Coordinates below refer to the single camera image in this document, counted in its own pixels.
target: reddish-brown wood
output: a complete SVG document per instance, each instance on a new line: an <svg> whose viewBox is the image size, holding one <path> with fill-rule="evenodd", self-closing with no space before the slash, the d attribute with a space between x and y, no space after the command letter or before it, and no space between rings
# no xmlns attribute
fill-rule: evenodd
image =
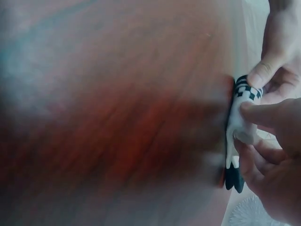
<svg viewBox="0 0 301 226"><path fill-rule="evenodd" d="M224 0L4 0L0 225L219 225Z"/></svg>

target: black and white object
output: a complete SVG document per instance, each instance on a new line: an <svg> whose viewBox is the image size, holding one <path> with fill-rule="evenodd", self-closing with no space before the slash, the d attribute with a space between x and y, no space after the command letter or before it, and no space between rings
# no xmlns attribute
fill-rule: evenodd
<svg viewBox="0 0 301 226"><path fill-rule="evenodd" d="M227 157L225 184L230 190L235 187L238 193L241 193L244 186L244 180L239 172L239 155L234 147L233 137L235 136L241 142L252 145L255 142L257 125L245 121L239 107L242 102L252 102L258 105L263 95L263 89L255 89L248 85L247 75L237 79L234 87L233 103L229 115L226 138L227 138Z"/></svg>

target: fingernail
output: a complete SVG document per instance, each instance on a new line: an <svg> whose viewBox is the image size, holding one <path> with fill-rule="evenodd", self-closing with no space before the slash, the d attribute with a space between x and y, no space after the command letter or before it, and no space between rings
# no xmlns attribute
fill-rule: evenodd
<svg viewBox="0 0 301 226"><path fill-rule="evenodd" d="M248 78L250 85L254 88L262 88L262 77L259 74L255 74L255 73L250 73L249 74L249 78Z"/></svg>
<svg viewBox="0 0 301 226"><path fill-rule="evenodd" d="M240 105L240 109L248 110L253 104L251 102L242 102Z"/></svg>

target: finger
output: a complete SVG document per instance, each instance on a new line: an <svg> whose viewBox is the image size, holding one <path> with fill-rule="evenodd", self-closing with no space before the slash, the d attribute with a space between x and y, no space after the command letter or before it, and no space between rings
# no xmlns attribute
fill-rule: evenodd
<svg viewBox="0 0 301 226"><path fill-rule="evenodd" d="M284 83L281 84L278 89L263 95L261 104L277 104L287 98L293 97L292 95L300 85L300 78L290 72L286 72L285 77Z"/></svg>
<svg viewBox="0 0 301 226"><path fill-rule="evenodd" d="M240 111L247 121L256 125L273 128L276 122L275 115L279 107L280 104L253 105L250 102L244 102L240 106Z"/></svg>
<svg viewBox="0 0 301 226"><path fill-rule="evenodd" d="M265 176L275 167L274 164L267 162L253 146L250 147L250 150L252 151L254 157L255 166L262 175Z"/></svg>
<svg viewBox="0 0 301 226"><path fill-rule="evenodd" d="M258 126L257 129L260 129L262 131L268 132L268 133L273 134L274 136L276 136L276 132L273 128Z"/></svg>
<svg viewBox="0 0 301 226"><path fill-rule="evenodd" d="M267 52L263 59L255 66L248 75L248 83L254 88L264 87L276 71L285 63L281 55Z"/></svg>
<svg viewBox="0 0 301 226"><path fill-rule="evenodd" d="M264 176L257 169L253 153L249 146L241 143L237 139L234 140L234 145L239 152L239 169L241 176L247 183L248 187L258 196L261 193L261 185Z"/></svg>
<svg viewBox="0 0 301 226"><path fill-rule="evenodd" d="M287 154L280 148L275 146L266 140L258 139L258 142L254 145L256 151L269 163L279 165L282 161L287 159Z"/></svg>

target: white lace doily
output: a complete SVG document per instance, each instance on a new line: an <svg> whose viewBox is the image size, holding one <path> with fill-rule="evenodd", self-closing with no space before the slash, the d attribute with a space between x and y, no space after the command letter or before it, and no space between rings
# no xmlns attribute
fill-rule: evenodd
<svg viewBox="0 0 301 226"><path fill-rule="evenodd" d="M241 201L231 212L228 226L288 226L273 220L255 195Z"/></svg>

